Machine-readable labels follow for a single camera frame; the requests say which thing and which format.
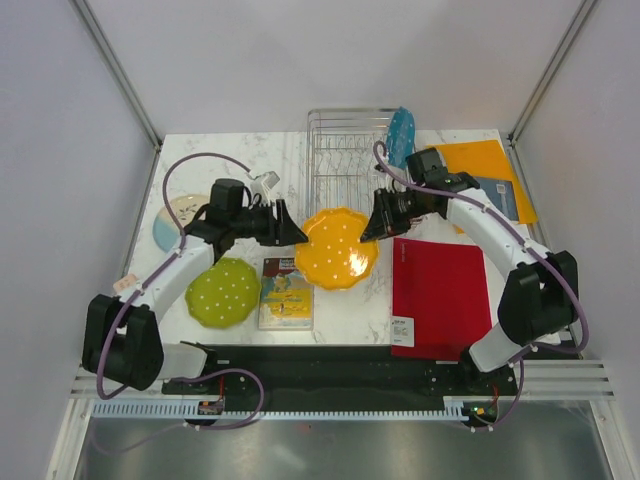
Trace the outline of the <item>yellow polka dot plate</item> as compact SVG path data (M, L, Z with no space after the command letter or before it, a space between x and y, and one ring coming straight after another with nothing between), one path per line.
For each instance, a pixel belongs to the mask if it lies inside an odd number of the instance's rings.
M367 224L363 213L347 207L319 211L302 227L308 241L295 247L296 268L325 290L352 288L371 274L379 257L376 241L360 241Z

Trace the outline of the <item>paperback book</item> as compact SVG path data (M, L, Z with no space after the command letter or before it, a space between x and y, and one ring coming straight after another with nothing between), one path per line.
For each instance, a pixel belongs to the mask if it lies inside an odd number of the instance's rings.
M313 329L314 287L296 268L293 258L272 257L263 262L258 329Z

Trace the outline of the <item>green polka dot plate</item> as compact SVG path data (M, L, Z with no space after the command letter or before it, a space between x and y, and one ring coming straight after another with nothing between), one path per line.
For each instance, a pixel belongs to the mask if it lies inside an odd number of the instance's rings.
M200 325L228 329L244 322L259 302L256 270L244 260L221 258L185 292L188 313Z

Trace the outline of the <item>blue polka dot plate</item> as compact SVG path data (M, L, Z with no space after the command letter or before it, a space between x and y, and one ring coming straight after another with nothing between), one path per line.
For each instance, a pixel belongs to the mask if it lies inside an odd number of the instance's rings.
M398 108L389 123L386 147L391 166L405 169L407 158L413 154L415 145L415 120L406 108Z

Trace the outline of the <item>wire dish rack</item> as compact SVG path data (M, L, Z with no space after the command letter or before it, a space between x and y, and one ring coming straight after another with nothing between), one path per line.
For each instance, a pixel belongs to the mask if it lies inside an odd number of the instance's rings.
M314 108L307 114L308 218L347 207L370 216L374 191L386 185L375 169L373 145L384 141L395 108Z

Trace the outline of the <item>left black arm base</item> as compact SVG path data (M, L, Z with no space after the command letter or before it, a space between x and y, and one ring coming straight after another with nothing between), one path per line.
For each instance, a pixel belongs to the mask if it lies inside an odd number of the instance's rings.
M162 386L162 393L169 396L214 396L219 400L243 392L258 392L260 382L255 382L250 372L242 369L247 365L253 347L236 345L204 345L181 342L186 352L195 355L196 369L179 370Z

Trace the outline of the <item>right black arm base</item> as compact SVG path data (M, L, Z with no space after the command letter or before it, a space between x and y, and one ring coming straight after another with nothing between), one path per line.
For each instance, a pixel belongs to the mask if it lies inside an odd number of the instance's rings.
M427 361L425 376L427 391L435 396L510 396L517 391L509 367L480 373L457 362Z

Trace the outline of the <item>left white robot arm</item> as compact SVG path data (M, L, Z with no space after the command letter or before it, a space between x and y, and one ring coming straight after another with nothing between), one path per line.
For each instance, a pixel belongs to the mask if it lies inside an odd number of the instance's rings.
M206 351L185 343L166 344L159 323L202 273L214 266L238 239L284 247L307 242L284 200L246 206L246 187L219 179L210 199L185 228L185 235L146 278L115 296L99 294L88 305L82 367L99 381L144 391L157 380L185 379L198 393L219 382L219 369Z

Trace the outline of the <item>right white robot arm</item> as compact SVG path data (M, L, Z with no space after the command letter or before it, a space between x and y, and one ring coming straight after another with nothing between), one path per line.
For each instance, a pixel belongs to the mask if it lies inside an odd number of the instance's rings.
M402 235L416 219L436 213L461 228L505 280L497 324L463 350L463 364L457 371L460 386L469 393L483 392L493 383L495 370L521 360L529 350L545 348L542 337L574 322L580 323L582 338L577 346L563 351L581 352L589 330L579 301L576 259L521 235L479 182L467 172L450 172L436 148L407 157L407 178L384 160L386 152L383 142L375 142L377 168L392 182L374 191L371 217L360 240Z

